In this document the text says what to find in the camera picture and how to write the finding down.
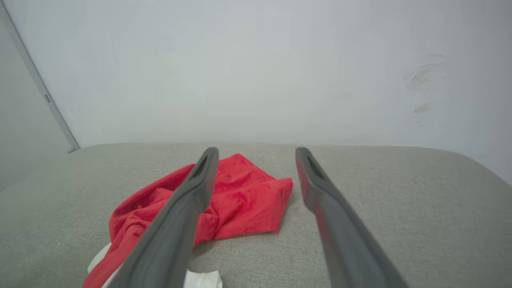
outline red fabric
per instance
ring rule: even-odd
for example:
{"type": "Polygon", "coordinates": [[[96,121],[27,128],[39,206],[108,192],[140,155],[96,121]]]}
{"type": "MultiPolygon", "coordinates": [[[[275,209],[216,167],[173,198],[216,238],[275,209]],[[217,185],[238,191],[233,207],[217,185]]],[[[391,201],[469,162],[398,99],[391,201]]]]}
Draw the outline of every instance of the red fabric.
{"type": "MultiPolygon", "coordinates": [[[[109,222],[112,245],[83,287],[103,286],[193,166],[149,184],[114,210],[109,222]]],[[[277,233],[292,187],[290,178],[276,180],[241,154],[220,160],[211,203],[199,218],[194,246],[248,234],[277,233]]]]}

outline red cloth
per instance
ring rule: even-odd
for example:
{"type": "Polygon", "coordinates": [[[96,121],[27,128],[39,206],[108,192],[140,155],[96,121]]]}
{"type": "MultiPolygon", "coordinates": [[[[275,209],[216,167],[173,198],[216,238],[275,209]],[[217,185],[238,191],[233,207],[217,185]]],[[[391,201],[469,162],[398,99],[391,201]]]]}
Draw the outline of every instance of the red cloth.
{"type": "MultiPolygon", "coordinates": [[[[114,210],[109,222],[112,245],[83,287],[103,286],[193,166],[149,184],[114,210]]],[[[290,178],[276,180],[241,154],[220,160],[211,203],[199,217],[194,246],[248,234],[277,233],[292,188],[290,178]]]]}

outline crumpled red cloth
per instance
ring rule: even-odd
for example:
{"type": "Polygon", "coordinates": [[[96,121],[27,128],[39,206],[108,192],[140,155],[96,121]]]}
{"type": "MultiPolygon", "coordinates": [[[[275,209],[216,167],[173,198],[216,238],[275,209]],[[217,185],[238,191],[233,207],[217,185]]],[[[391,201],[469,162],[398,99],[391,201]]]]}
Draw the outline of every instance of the crumpled red cloth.
{"type": "MultiPolygon", "coordinates": [[[[187,165],[149,184],[114,210],[109,222],[112,245],[83,287],[103,286],[193,167],[187,165]]],[[[248,234],[277,233],[292,188],[290,178],[275,179],[241,154],[220,160],[214,193],[199,217],[194,246],[248,234]]]]}

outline wall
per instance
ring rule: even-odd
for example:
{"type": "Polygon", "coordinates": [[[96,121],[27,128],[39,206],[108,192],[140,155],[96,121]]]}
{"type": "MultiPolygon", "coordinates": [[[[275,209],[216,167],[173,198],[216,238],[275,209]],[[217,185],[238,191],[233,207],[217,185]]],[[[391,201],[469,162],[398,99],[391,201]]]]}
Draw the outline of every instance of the wall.
{"type": "Polygon", "coordinates": [[[69,147],[0,19],[0,191],[69,147]]]}
{"type": "Polygon", "coordinates": [[[512,2],[6,0],[82,147],[420,146],[512,182],[512,2]]]}

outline white fabric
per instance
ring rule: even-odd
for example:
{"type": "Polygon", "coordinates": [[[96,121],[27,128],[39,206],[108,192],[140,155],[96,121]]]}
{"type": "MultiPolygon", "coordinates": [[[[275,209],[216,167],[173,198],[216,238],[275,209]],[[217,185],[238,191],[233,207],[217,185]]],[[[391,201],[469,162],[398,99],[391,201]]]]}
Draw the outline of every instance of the white fabric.
{"type": "MultiPolygon", "coordinates": [[[[105,247],[103,247],[103,249],[101,249],[100,252],[98,252],[98,254],[96,254],[96,256],[94,256],[91,264],[89,264],[89,267],[87,267],[88,273],[90,273],[94,267],[103,259],[103,257],[105,257],[111,244],[112,243],[108,243],[105,247]]],[[[112,273],[112,275],[101,288],[107,288],[109,286],[118,270],[119,268],[114,271],[114,273],[112,273]]],[[[187,269],[183,288],[222,288],[222,279],[219,271],[213,271],[210,273],[195,273],[187,269]]]]}

